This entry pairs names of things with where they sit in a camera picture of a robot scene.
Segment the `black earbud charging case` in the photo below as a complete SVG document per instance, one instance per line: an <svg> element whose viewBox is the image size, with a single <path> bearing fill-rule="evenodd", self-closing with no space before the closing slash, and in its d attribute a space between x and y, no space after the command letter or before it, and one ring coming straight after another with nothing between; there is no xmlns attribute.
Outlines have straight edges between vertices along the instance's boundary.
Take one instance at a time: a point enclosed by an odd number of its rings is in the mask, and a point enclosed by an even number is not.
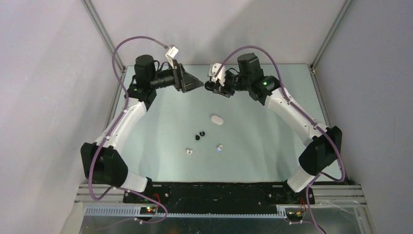
<svg viewBox="0 0 413 234"><path fill-rule="evenodd" d="M206 90L213 92L215 90L215 83L211 81L207 81L204 84Z"/></svg>

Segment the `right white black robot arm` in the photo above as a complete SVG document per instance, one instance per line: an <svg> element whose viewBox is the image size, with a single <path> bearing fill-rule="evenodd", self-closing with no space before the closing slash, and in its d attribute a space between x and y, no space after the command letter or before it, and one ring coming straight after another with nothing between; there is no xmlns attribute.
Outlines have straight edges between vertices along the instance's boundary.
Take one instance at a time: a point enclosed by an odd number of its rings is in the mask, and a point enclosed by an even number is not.
<svg viewBox="0 0 413 234"><path fill-rule="evenodd" d="M285 201L295 204L302 199L302 190L338 159L342 131L337 126L330 128L316 120L295 103L280 78L264 74L254 53L239 56L237 62L239 70L236 73L221 63L211 65L205 88L227 98L236 91L247 91L254 101L274 111L298 135L306 148L283 191Z"/></svg>

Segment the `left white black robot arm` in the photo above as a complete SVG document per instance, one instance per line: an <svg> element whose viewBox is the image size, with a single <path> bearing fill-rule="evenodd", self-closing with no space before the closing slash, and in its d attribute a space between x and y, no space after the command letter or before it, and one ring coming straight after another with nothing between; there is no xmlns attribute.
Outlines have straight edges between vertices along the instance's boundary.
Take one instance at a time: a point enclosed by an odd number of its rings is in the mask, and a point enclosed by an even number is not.
<svg viewBox="0 0 413 234"><path fill-rule="evenodd" d="M155 63L151 55L135 59L135 74L122 110L100 137L93 143L85 142L80 149L85 177L91 183L133 190L142 203L148 203L154 197L153 188L147 185L149 178L132 172L122 158L122 150L133 127L149 110L157 89L172 86L186 93L204 85L175 59L165 70L156 67Z"/></svg>

